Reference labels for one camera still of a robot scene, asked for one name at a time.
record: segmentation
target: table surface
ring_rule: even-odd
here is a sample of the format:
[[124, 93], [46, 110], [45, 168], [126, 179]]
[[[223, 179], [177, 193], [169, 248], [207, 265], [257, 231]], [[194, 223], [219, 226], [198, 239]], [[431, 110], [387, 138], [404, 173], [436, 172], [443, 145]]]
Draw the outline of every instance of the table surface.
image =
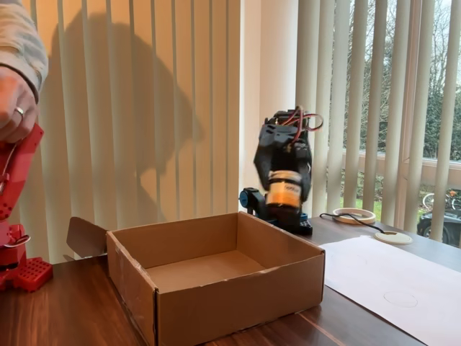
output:
[[[315, 244], [326, 244], [374, 231], [314, 218]], [[385, 230], [395, 230], [382, 226]], [[461, 271], [461, 250], [409, 234], [408, 252]], [[39, 291], [0, 293], [2, 345], [144, 345], [108, 276], [106, 257], [61, 263]], [[418, 340], [325, 287], [323, 302], [299, 314], [282, 317], [219, 340], [234, 345], [421, 345]]]

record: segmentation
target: red wires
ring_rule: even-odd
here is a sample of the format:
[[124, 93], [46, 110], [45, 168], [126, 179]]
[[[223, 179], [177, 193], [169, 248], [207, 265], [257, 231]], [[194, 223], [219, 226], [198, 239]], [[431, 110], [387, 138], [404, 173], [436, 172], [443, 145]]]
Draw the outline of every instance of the red wires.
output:
[[[310, 128], [309, 125], [308, 125], [309, 122], [307, 122], [305, 128], [303, 128], [304, 119], [306, 119], [306, 118], [309, 119], [310, 117], [320, 117], [321, 124], [319, 126], [314, 127], [314, 128]], [[315, 114], [315, 113], [305, 114], [303, 108], [300, 107], [300, 106], [297, 106], [296, 109], [291, 114], [291, 116], [288, 119], [286, 119], [286, 121], [284, 121], [282, 123], [282, 125], [294, 125], [295, 123], [297, 123], [297, 132], [296, 132], [296, 135], [295, 135], [292, 143], [296, 142], [296, 140], [301, 136], [301, 133], [303, 131], [313, 132], [313, 131], [320, 130], [322, 128], [322, 126], [323, 126], [323, 117], [321, 115]]]
[[299, 119], [297, 119], [298, 123], [297, 123], [297, 132], [296, 132], [296, 136], [293, 138], [293, 141], [292, 143], [296, 142], [296, 140], [300, 137], [301, 135], [301, 130], [303, 129], [303, 118], [304, 118], [304, 110], [301, 108], [300, 109], [300, 117]]

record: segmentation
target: gray sleeve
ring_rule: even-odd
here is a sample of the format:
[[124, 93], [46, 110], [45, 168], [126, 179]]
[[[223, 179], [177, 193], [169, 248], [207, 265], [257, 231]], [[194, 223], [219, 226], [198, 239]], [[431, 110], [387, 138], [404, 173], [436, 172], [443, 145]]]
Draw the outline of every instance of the gray sleeve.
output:
[[0, 65], [21, 74], [38, 100], [48, 75], [48, 57], [21, 0], [0, 0]]

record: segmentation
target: red robot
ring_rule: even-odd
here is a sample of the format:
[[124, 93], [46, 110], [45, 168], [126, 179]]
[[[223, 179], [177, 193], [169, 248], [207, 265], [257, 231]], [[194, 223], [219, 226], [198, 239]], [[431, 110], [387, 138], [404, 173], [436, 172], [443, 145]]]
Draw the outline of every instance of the red robot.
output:
[[25, 243], [30, 236], [24, 227], [8, 223], [42, 136], [43, 130], [35, 124], [23, 140], [0, 143], [0, 291], [13, 287], [33, 292], [53, 276], [49, 263], [40, 257], [27, 258]]

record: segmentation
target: robotic arm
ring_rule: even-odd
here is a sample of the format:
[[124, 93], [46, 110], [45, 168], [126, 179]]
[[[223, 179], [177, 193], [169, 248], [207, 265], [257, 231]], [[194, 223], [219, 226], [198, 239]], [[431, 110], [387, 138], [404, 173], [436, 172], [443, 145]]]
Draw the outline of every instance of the robotic arm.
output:
[[34, 291], [53, 275], [51, 265], [41, 258], [27, 259], [25, 243], [30, 236], [24, 227], [8, 224], [42, 136], [43, 130], [35, 125], [23, 140], [0, 143], [0, 291], [8, 285]]
[[240, 201], [249, 213], [295, 234], [311, 234], [312, 227], [302, 205], [308, 199], [311, 182], [312, 154], [307, 114], [300, 107], [279, 111], [266, 119], [259, 134], [254, 164], [265, 197], [252, 187], [241, 192]]

